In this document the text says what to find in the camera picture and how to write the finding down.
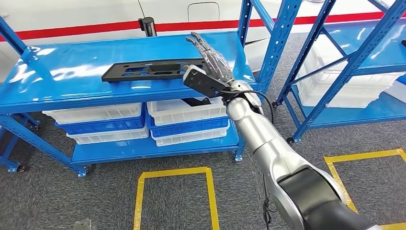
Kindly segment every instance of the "blue shelf surface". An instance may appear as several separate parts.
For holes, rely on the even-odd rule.
[[[95,164],[143,158],[230,151],[238,149],[238,132],[231,122],[227,136],[158,147],[151,138],[76,145],[72,164]]]
[[[377,23],[378,21],[338,23],[324,25],[324,27],[345,53],[350,54],[358,50]],[[405,19],[399,20],[360,68],[406,65],[406,47],[401,44],[406,38],[405,25]]]
[[[314,107],[302,106],[295,85],[292,86],[292,90],[296,94],[299,106],[304,114],[309,116]],[[406,104],[383,92],[377,100],[371,102],[364,109],[325,108],[314,120],[310,128],[336,127],[402,119],[406,119]]]
[[[182,79],[102,82],[114,63],[201,58],[186,35],[29,46],[0,87],[0,114],[202,96]],[[236,32],[202,34],[236,79],[253,84]]]

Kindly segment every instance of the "black cable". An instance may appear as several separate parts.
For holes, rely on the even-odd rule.
[[[267,101],[267,103],[268,103],[268,105],[269,105],[269,109],[271,110],[271,123],[272,123],[273,125],[275,124],[275,122],[274,122],[274,120],[275,120],[275,115],[273,114],[272,103],[270,102],[270,100],[268,99],[268,97],[267,97],[265,94],[263,94],[263,93],[261,93],[261,92],[259,92],[259,91],[255,91],[255,90],[245,90],[245,91],[223,91],[223,90],[217,90],[217,91],[222,92],[222,93],[228,93],[228,94],[239,94],[239,93],[245,93],[245,92],[252,92],[252,93],[256,93],[256,94],[261,95],[263,98],[265,98],[265,100]]]
[[[263,94],[263,93],[261,93],[259,91],[254,91],[254,90],[245,90],[245,91],[222,91],[222,90],[218,90],[218,91],[222,92],[222,93],[228,93],[228,94],[239,94],[239,93],[245,93],[245,92],[252,92],[252,93],[256,93],[256,94],[261,95],[263,98],[265,98],[265,100],[267,101],[267,103],[269,105],[269,109],[271,110],[271,123],[273,125],[275,124],[274,123],[274,120],[275,120],[274,117],[275,116],[273,114],[273,107],[272,107],[272,104],[271,104],[270,100],[268,99],[268,97],[265,94]],[[264,182],[264,194],[265,194],[265,200],[264,200],[264,203],[262,205],[262,209],[263,209],[264,221],[265,221],[265,224],[267,226],[267,230],[269,230],[269,224],[272,222],[271,212],[277,212],[277,210],[269,208],[269,205],[273,204],[273,201],[272,202],[269,201],[268,192],[267,192],[267,189],[266,189],[265,174],[262,174],[262,179],[263,179],[263,182]]]

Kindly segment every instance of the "yellow floor line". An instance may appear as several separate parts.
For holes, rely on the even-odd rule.
[[[219,230],[220,225],[218,222],[217,204],[214,192],[214,181],[212,170],[208,167],[197,167],[187,169],[172,169],[161,170],[152,172],[143,172],[138,178],[137,195],[135,198],[135,213],[134,213],[134,228],[133,230],[141,229],[141,213],[142,213],[142,200],[144,195],[144,182],[146,178],[164,177],[164,176],[179,176],[188,174],[205,173],[207,181],[207,193],[209,196],[210,216],[212,219],[213,230]]]
[[[347,206],[349,208],[351,208],[354,212],[358,213],[358,210],[355,207],[354,203],[352,202],[351,197],[349,196],[340,176],[338,175],[336,167],[334,167],[333,163],[379,158],[379,157],[389,157],[389,156],[397,156],[397,155],[400,155],[402,157],[403,161],[406,161],[406,154],[402,148],[394,149],[394,150],[387,150],[387,151],[357,153],[357,154],[349,154],[349,155],[334,156],[334,157],[324,156],[324,160],[326,161],[327,167],[330,169],[331,175],[333,176],[334,180],[337,182],[338,186],[343,191]],[[381,227],[383,230],[406,230],[406,223],[387,224],[387,225],[381,225]]]

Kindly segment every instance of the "storage bin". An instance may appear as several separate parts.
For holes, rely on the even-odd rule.
[[[148,102],[147,107],[156,126],[227,116],[221,97],[210,98],[210,102],[211,104],[190,106],[181,99],[175,99]]]
[[[316,69],[326,66],[343,56],[333,45],[333,43],[325,36],[321,34],[314,45],[312,46],[309,54],[304,61],[304,68],[306,73],[310,73]],[[315,85],[331,85],[337,77],[340,75],[342,70],[347,65],[347,61],[343,61],[335,66],[328,68],[318,74],[313,75],[308,78],[311,79]],[[373,74],[373,75],[361,75],[353,76],[347,85],[358,85],[358,86],[387,86],[390,87],[392,83],[399,77],[404,75],[406,72],[393,72],[393,73],[383,73],[383,74]]]
[[[84,133],[70,135],[66,134],[67,137],[72,138],[79,145],[83,144],[93,144],[100,142],[110,142],[110,141],[120,141],[120,140],[131,140],[131,139],[141,139],[147,138],[149,135],[147,127],[131,130],[120,130],[111,132],[98,132],[98,133]]]
[[[101,121],[141,115],[141,103],[43,111],[58,124]]]
[[[299,70],[298,78],[304,76],[303,68]],[[316,106],[329,89],[329,85],[315,86],[310,79],[304,79],[297,84],[300,102],[303,106]],[[328,107],[365,108],[368,104],[379,98],[379,94],[386,87],[367,87],[344,85],[343,88],[328,104]]]
[[[145,107],[145,104],[143,104],[141,115],[137,117],[69,124],[58,124],[58,122],[55,122],[55,126],[65,130],[70,135],[143,128],[146,113]]]
[[[230,123],[228,123],[227,127],[223,128],[215,128],[164,137],[154,137],[153,134],[151,133],[151,137],[156,141],[157,146],[174,145],[198,140],[225,137],[227,135],[227,129],[229,127]]]
[[[396,80],[389,89],[385,90],[385,93],[406,103],[406,82]]]
[[[224,128],[228,126],[228,122],[228,116],[223,116],[199,121],[189,121],[165,126],[156,126],[154,123],[154,118],[148,115],[146,116],[146,125],[151,131],[151,135],[156,138],[214,128]]]

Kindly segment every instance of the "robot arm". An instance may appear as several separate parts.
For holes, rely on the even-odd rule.
[[[297,154],[263,115],[261,101],[232,71],[221,54],[198,34],[187,38],[205,59],[208,75],[187,66],[183,83],[208,96],[222,96],[248,148],[268,180],[272,200],[293,230],[379,230],[345,206],[345,197],[334,179]]]

